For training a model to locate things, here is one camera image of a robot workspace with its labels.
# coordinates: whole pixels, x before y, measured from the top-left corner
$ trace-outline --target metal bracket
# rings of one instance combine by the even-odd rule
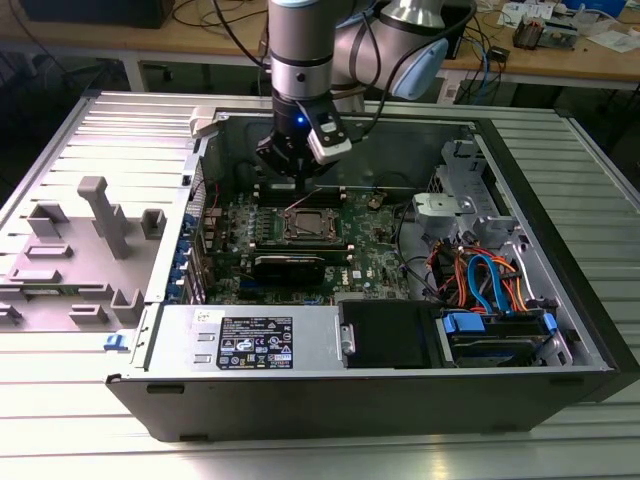
[[[340,349],[345,355],[356,353],[356,341],[353,333],[353,325],[340,326]]]
[[[511,238],[517,225],[514,217],[478,217],[473,222],[473,233],[484,248],[500,248]]]
[[[573,365],[573,355],[571,355],[559,330],[542,346],[538,356],[549,366],[570,367]]]
[[[133,368],[145,370],[148,368],[161,317],[162,305],[160,303],[148,305],[142,311],[135,342],[130,347],[133,350],[131,355],[131,366]]]
[[[195,107],[189,117],[189,130],[193,138],[202,138],[218,130],[217,123],[228,117],[218,117],[216,107]]]

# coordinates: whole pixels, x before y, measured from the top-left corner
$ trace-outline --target wooden desk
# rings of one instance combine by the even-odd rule
[[[632,90],[640,82],[640,49],[617,53],[580,37],[573,51],[523,50],[513,46],[514,29],[496,25],[499,16],[498,12],[478,13],[476,18],[483,33],[491,38],[492,45],[511,51],[502,75],[503,82],[618,90]],[[625,8],[620,20],[640,24],[640,13]],[[477,28],[473,21],[469,25]],[[615,28],[625,32],[629,25]],[[463,42],[458,57],[444,62],[445,85],[440,99],[444,103],[455,99],[460,82],[470,78],[480,67],[473,48],[471,43]],[[492,65],[492,70],[497,71],[497,66]]]
[[[24,53],[43,53],[22,30],[9,9],[9,0],[0,0],[0,50]],[[185,62],[222,65],[250,65],[250,61],[229,39],[222,27],[207,30],[182,25],[171,17],[158,30],[131,27],[43,23],[27,20],[18,0],[12,0],[20,18],[29,31],[45,45],[52,55],[112,58],[123,62],[131,89],[145,91],[146,85],[140,68],[142,61]],[[177,0],[180,5],[184,0]],[[220,6],[233,5],[226,0]],[[211,10],[210,2],[197,0],[180,10],[178,18],[188,23],[199,23],[198,9]],[[252,0],[225,14],[227,20],[266,9],[266,0]],[[217,17],[208,20],[216,23]],[[232,29],[240,41],[257,53],[266,14],[255,15],[233,23]]]
[[[210,10],[208,0],[198,0],[202,12]],[[224,8],[226,0],[221,0]],[[233,20],[266,8],[266,0],[253,0],[242,8],[227,12]],[[231,40],[222,35],[221,27],[209,30],[188,27],[169,18],[159,30],[128,27],[89,26],[78,24],[29,22],[19,9],[27,28],[54,55],[115,58],[124,63],[134,91],[145,91],[140,62],[185,62],[222,65],[252,65]],[[483,32],[496,46],[511,51],[503,82],[561,85],[587,88],[634,89],[640,81],[640,49],[616,53],[586,38],[580,38],[575,51],[538,49],[527,51],[513,47],[514,30],[496,27],[498,13],[479,13]],[[198,23],[196,4],[179,12],[179,18]],[[215,15],[209,17],[214,21]],[[258,50],[266,15],[256,15],[233,24],[240,40],[254,53]],[[621,19],[640,22],[640,13],[625,9]],[[471,77],[479,67],[472,46],[463,42],[456,60],[447,60],[439,76],[445,81],[439,102],[455,99],[460,82]],[[9,10],[8,0],[0,0],[0,50],[42,53],[17,24]]]

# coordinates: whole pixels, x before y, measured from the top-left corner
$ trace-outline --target blue drive bracket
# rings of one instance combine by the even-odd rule
[[[484,322],[479,313],[452,312],[443,319],[444,331],[447,333],[484,332]]]
[[[103,348],[105,352],[128,352],[128,338],[123,333],[113,333],[107,337]]]
[[[551,313],[545,313],[542,318],[551,335],[555,334],[558,331],[558,322],[555,317]]]

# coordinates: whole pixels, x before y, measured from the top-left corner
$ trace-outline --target electronics on desk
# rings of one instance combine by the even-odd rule
[[[571,50],[578,37],[578,30],[567,22],[524,15],[513,34],[513,45],[525,50],[534,50],[536,47]]]
[[[523,15],[513,34],[513,46],[525,50],[535,50],[544,30],[544,20]]]
[[[564,0],[564,4],[571,10],[578,10],[584,4],[587,10],[600,10],[612,17],[622,13],[626,0]]]
[[[35,22],[92,23],[160,28],[175,0],[20,0]]]

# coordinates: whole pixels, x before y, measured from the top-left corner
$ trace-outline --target workbench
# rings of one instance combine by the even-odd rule
[[[197,63],[203,65],[252,65],[222,27],[208,30],[182,25],[169,17],[162,28],[143,29],[123,26],[83,25],[31,22],[12,0],[18,14],[35,38],[55,56],[87,57],[120,60],[132,91],[147,91],[142,62]],[[200,1],[201,11],[211,10],[209,2]],[[9,9],[9,0],[0,0],[0,51],[43,54],[16,22]],[[264,10],[266,2],[256,0],[229,11],[225,18],[232,21],[244,15]],[[199,23],[198,9],[191,4],[180,10],[179,18]],[[208,17],[216,22],[214,15]],[[266,21],[266,13],[254,15],[232,24],[240,41],[255,55]]]
[[[573,51],[551,48],[523,50],[513,46],[515,29],[497,25],[500,15],[498,11],[478,13],[476,19],[493,46],[511,52],[502,82],[613,90],[633,90],[640,82],[640,49],[617,53],[581,36]],[[619,20],[640,24],[640,12],[625,8]],[[474,21],[469,26],[477,28]],[[616,25],[615,29],[626,32],[629,26]],[[470,36],[480,37],[475,33]],[[439,103],[453,102],[460,82],[470,79],[480,68],[480,53],[474,54],[474,48],[470,42],[462,42],[457,58],[444,62],[440,75],[444,76],[445,82]],[[498,72],[495,62],[492,62],[491,68],[493,72]],[[478,80],[481,79],[482,72],[478,75]]]
[[[36,201],[90,217],[84,175],[104,175],[127,216],[170,212],[193,150],[196,106],[268,107],[252,97],[108,93],[82,98],[0,210],[0,275],[25,245]],[[376,104],[366,104],[374,112]],[[492,121],[640,359],[640,195],[570,118],[552,110],[389,103],[390,114]],[[103,384],[126,353],[107,333],[0,334],[2,478],[636,478],[640,383],[568,408],[527,433],[231,443],[160,443]]]
[[[201,10],[210,10],[201,1]],[[41,48],[27,37],[17,24],[8,6],[0,0],[0,50],[42,54]],[[263,10],[266,2],[256,0],[228,12],[233,20],[248,13]],[[52,55],[110,58],[122,61],[132,91],[146,91],[141,62],[183,62],[219,65],[253,65],[226,36],[188,27],[169,18],[159,30],[145,30],[116,26],[90,26],[30,22],[20,10],[23,21],[33,35]],[[503,82],[557,85],[584,88],[632,90],[640,81],[640,49],[616,53],[586,38],[580,38],[575,51],[538,49],[521,50],[513,47],[511,28],[495,27],[499,14],[478,13],[482,30],[495,37],[492,43],[511,50],[502,75]],[[180,11],[180,18],[198,23],[197,9],[189,5]],[[625,9],[625,22],[640,22],[640,13]],[[233,30],[252,53],[257,54],[266,14],[256,15],[233,24]],[[460,82],[471,78],[480,67],[478,57],[469,42],[462,42],[458,57],[444,62],[439,76],[445,81],[438,103],[452,103]]]

